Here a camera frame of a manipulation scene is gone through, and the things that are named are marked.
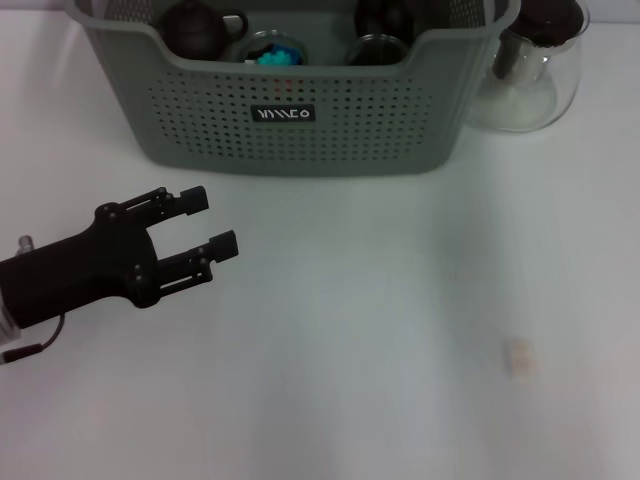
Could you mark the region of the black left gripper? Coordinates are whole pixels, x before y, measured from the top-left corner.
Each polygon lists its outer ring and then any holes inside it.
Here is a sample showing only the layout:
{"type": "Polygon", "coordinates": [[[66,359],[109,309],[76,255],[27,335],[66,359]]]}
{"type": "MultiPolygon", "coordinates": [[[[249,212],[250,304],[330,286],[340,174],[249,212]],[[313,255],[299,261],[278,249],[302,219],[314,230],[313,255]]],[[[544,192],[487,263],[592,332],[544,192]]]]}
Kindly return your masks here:
{"type": "Polygon", "coordinates": [[[202,186],[175,196],[165,187],[96,210],[83,232],[1,263],[1,296],[25,329],[107,297],[138,308],[213,280],[212,263],[238,255],[233,230],[159,261],[146,227],[209,208],[202,186]]]}

